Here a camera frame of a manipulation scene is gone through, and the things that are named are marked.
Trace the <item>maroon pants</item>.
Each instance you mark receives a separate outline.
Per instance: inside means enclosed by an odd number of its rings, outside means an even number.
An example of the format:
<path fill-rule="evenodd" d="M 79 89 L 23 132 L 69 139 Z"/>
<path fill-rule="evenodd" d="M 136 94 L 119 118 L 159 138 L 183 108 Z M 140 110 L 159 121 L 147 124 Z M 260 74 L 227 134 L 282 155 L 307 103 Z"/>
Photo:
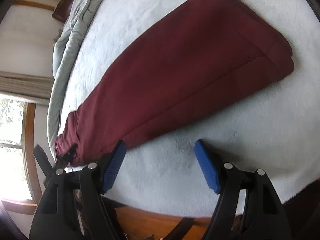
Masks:
<path fill-rule="evenodd" d="M 72 165 L 208 117 L 294 70 L 292 49 L 240 0 L 187 0 L 110 65 L 54 142 Z"/>

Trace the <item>wooden framed window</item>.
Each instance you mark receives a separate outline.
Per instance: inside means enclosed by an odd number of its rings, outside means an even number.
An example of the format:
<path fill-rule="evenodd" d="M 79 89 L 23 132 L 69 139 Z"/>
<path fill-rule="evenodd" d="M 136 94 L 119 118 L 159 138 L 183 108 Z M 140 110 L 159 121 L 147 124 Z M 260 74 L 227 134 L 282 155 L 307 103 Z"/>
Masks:
<path fill-rule="evenodd" d="M 1 203 L 33 215 L 42 196 L 33 156 L 36 105 L 1 95 Z"/>

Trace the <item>beige curtain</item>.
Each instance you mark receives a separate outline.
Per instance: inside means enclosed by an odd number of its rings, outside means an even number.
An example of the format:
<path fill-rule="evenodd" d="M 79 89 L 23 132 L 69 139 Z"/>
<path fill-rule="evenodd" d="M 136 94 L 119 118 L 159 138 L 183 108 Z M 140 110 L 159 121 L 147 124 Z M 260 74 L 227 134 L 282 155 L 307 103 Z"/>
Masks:
<path fill-rule="evenodd" d="M 1 71 L 1 94 L 39 105 L 49 105 L 54 79 Z"/>

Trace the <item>dark wooden headboard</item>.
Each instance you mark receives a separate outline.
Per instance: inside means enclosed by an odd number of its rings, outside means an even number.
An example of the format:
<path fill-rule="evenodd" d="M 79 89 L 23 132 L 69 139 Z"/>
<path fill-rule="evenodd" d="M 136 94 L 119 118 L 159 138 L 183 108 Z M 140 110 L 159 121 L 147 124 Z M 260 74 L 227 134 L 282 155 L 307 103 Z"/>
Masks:
<path fill-rule="evenodd" d="M 53 11 L 52 18 L 61 23 L 65 23 L 70 16 L 73 1 L 74 0 L 60 0 Z"/>

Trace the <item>grey quilt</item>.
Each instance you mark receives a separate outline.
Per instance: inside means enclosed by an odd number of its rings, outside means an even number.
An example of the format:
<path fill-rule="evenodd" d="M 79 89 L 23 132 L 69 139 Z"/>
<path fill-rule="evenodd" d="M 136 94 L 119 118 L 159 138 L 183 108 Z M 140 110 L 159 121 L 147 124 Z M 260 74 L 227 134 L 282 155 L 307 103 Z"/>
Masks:
<path fill-rule="evenodd" d="M 54 45 L 54 83 L 47 116 L 47 138 L 53 157 L 55 140 L 59 131 L 60 111 L 71 70 L 89 26 L 103 0 L 73 0 L 70 15 L 65 22 L 61 36 Z"/>

